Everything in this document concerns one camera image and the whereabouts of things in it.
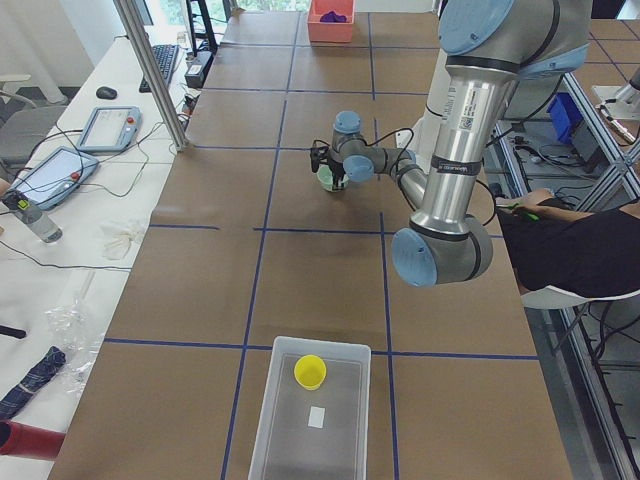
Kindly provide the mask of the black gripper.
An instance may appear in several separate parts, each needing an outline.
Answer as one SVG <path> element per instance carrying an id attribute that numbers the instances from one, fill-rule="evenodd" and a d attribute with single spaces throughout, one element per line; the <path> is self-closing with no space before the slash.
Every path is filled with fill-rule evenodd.
<path id="1" fill-rule="evenodd" d="M 332 172 L 332 190 L 346 188 L 346 174 L 343 164 L 331 156 L 331 145 L 324 140 L 315 139 L 309 149 L 311 171 L 317 173 L 321 165 L 327 165 Z"/>

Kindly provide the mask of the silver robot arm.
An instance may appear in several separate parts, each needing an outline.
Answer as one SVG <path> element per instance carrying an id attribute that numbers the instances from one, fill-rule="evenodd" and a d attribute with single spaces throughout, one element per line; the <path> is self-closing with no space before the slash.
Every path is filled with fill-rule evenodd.
<path id="1" fill-rule="evenodd" d="M 334 182 L 396 182 L 414 209 L 392 241 L 406 283 L 464 282 L 487 270 L 492 242 L 467 209 L 490 134 L 518 81 L 584 63 L 591 12 L 589 1 L 450 1 L 438 31 L 450 81 L 429 168 L 406 148 L 367 143 L 353 111 L 337 114 L 330 144 L 311 148 L 312 170 L 328 166 Z"/>

